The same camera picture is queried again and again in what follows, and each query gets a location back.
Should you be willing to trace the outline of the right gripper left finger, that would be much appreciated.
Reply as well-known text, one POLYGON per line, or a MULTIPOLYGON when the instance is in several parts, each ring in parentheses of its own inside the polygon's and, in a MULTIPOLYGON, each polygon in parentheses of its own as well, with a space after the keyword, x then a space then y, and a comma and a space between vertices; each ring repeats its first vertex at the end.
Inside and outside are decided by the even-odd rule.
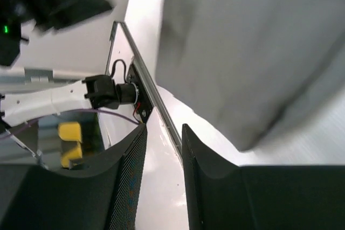
POLYGON ((71 169, 1 166, 1 229, 134 229, 147 127, 71 169))

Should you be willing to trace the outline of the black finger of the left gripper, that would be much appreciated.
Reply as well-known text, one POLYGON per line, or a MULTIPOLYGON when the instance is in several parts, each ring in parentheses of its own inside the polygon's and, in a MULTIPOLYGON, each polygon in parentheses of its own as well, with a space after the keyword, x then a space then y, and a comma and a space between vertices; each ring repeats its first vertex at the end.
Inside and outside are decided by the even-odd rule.
POLYGON ((22 0, 43 31, 63 30, 113 10, 109 0, 22 0))

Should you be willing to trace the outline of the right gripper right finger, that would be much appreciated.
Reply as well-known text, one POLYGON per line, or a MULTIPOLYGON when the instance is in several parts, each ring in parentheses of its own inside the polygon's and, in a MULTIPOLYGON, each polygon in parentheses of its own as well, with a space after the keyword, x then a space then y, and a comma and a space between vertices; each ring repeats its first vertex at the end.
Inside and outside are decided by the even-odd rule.
POLYGON ((344 166, 236 166, 182 127, 190 229, 344 229, 344 166))

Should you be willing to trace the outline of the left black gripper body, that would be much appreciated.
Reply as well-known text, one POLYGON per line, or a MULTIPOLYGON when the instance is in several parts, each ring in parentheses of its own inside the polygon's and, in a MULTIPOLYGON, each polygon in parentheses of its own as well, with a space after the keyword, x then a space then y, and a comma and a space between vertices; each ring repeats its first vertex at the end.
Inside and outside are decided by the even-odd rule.
POLYGON ((1 66, 12 66, 20 54, 22 24, 34 18, 33 0, 1 0, 1 66))

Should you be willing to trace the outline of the grey pleated skirt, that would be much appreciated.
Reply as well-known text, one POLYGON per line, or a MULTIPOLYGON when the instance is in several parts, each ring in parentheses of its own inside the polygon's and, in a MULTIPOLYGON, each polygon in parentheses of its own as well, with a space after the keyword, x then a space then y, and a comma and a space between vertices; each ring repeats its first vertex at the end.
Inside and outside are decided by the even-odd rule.
POLYGON ((344 86, 344 0, 164 0, 156 82, 247 151, 344 86))

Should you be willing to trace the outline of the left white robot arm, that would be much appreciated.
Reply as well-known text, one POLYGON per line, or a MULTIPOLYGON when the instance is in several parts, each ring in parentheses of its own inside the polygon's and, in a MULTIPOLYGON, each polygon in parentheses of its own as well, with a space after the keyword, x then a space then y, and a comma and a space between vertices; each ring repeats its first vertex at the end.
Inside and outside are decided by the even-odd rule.
MULTIPOLYGON (((1 0, 1 65, 12 66, 20 54, 21 25, 34 20, 41 32, 61 31, 112 11, 111 0, 1 0)), ((116 84, 111 75, 89 76, 67 86, 24 94, 1 95, 1 132, 43 116, 134 103, 134 85, 116 84)))

